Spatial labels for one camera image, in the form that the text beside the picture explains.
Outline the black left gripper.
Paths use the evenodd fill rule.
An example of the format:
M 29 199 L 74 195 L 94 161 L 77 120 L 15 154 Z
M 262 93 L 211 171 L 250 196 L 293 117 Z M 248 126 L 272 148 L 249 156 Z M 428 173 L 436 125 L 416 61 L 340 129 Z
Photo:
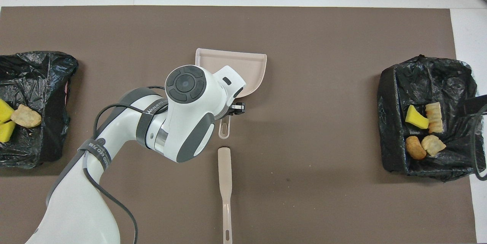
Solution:
M 245 108 L 246 108 L 245 102 L 235 102 L 227 108 L 227 111 L 225 112 L 224 116 L 226 117 L 226 116 L 243 114 L 245 113 Z

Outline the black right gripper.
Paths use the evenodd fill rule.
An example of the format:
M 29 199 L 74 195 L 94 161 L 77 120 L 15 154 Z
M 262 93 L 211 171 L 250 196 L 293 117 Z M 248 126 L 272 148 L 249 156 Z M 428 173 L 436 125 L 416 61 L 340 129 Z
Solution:
M 475 115 L 480 112 L 480 110 L 487 103 L 487 95 L 472 97 L 464 100 L 463 105 L 461 105 L 461 115 Z

